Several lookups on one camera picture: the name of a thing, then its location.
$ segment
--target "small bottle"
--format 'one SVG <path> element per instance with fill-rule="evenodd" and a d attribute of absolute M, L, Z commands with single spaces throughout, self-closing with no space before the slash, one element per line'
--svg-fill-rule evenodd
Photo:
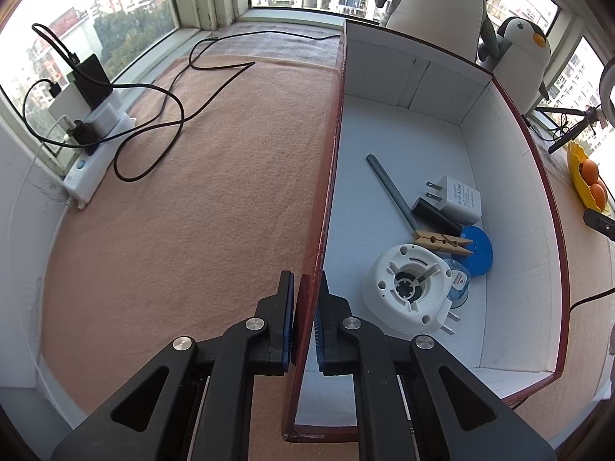
<path fill-rule="evenodd" d="M 443 258 L 453 272 L 453 285 L 448 291 L 448 299 L 453 302 L 451 308 L 459 308 L 467 300 L 467 288 L 472 276 L 468 269 L 452 258 Z"/>

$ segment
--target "tree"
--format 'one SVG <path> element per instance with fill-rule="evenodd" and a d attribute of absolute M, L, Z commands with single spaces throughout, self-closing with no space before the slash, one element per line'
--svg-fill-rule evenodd
<path fill-rule="evenodd" d="M 94 29 L 103 46 L 100 62 L 109 78 L 115 78 L 139 54 L 174 28 L 169 0 L 149 9 L 98 17 Z"/>

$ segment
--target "blue bottle cap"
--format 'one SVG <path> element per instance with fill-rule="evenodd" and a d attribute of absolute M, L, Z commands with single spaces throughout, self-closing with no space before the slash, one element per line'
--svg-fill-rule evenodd
<path fill-rule="evenodd" d="M 472 240 L 472 244 L 465 248 L 474 254 L 470 256 L 453 255 L 453 258 L 467 268 L 472 277 L 485 275 L 493 265 L 493 248 L 487 234 L 478 227 L 472 226 L 463 228 L 461 237 Z"/>

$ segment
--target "power strip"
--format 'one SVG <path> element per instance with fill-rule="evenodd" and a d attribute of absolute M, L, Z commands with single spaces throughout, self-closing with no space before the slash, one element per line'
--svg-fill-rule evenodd
<path fill-rule="evenodd" d="M 134 127 L 135 123 L 130 116 L 125 112 L 121 113 L 119 121 L 109 132 L 108 136 L 113 136 Z M 113 161 L 119 145 L 128 135 L 126 134 L 100 144 L 96 152 L 91 156 L 87 154 L 79 155 L 79 158 L 73 164 L 73 167 L 62 182 L 62 186 L 71 196 L 75 197 L 79 209 L 84 209 L 85 205 L 90 202 L 105 173 L 107 173 L 107 168 L 109 168 Z"/>

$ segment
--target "white power adapter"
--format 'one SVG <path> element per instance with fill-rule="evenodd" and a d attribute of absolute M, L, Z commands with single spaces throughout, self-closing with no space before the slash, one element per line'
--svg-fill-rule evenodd
<path fill-rule="evenodd" d="M 433 191 L 425 196 L 436 201 L 435 207 L 460 224 L 472 226 L 481 219 L 480 192 L 445 175 L 437 184 L 427 182 Z"/>

